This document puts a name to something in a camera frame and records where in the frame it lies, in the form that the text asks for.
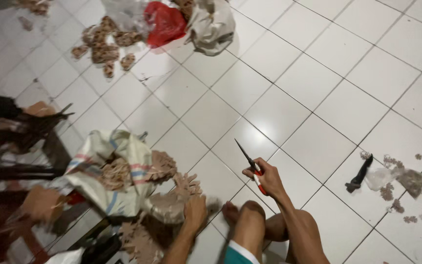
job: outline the bag of wooden pieces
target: bag of wooden pieces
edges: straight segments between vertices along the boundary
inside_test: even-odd
[[[397,181],[407,189],[408,193],[417,198],[422,192],[422,174],[414,170],[403,170]]]

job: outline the finger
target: finger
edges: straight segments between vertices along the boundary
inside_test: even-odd
[[[243,174],[243,175],[245,175],[245,176],[247,176],[247,177],[249,177],[250,179],[252,179],[252,180],[253,180],[253,172],[252,172],[252,171],[250,171],[250,170],[248,170],[248,169],[244,169],[244,170],[242,171],[242,174]]]
[[[260,168],[262,168],[264,171],[266,171],[266,170],[268,170],[272,167],[262,158],[256,158],[253,161],[255,161],[255,163],[258,164],[260,166]]]

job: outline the clear plastic bag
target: clear plastic bag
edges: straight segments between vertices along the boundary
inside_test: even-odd
[[[364,178],[367,186],[373,190],[378,191],[384,187],[387,183],[392,182],[401,175],[401,170],[395,168],[393,170],[387,168],[381,168],[376,170],[369,170]]]
[[[144,9],[150,0],[101,0],[106,14],[121,31],[136,31],[147,36],[153,26],[144,21]]]

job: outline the human leg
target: human leg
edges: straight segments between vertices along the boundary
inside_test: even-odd
[[[239,219],[239,210],[231,202],[227,202],[222,212],[228,224],[234,226]],[[320,233],[318,231],[317,223],[310,213],[304,210],[296,210],[297,217],[301,222],[306,225],[307,229],[310,231],[310,235],[316,238],[319,241],[320,248],[322,247],[322,242],[320,240]],[[275,214],[265,222],[264,229],[264,238],[270,241],[275,242],[284,242],[289,240],[289,233],[284,222],[282,214]],[[286,257],[287,263],[296,263],[295,254],[293,251],[292,243],[289,243],[289,248]]]
[[[262,262],[265,211],[256,201],[247,201],[239,212],[232,240]]]

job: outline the white plastic bag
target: white plastic bag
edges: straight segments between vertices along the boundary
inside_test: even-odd
[[[220,54],[232,43],[235,21],[225,0],[195,0],[187,28],[196,51],[207,56]]]
[[[400,176],[400,174],[400,169],[390,170],[386,168],[380,168],[373,171],[369,170],[366,174],[366,177],[364,178],[364,181],[371,190],[378,191],[387,183],[395,180],[398,176]]]

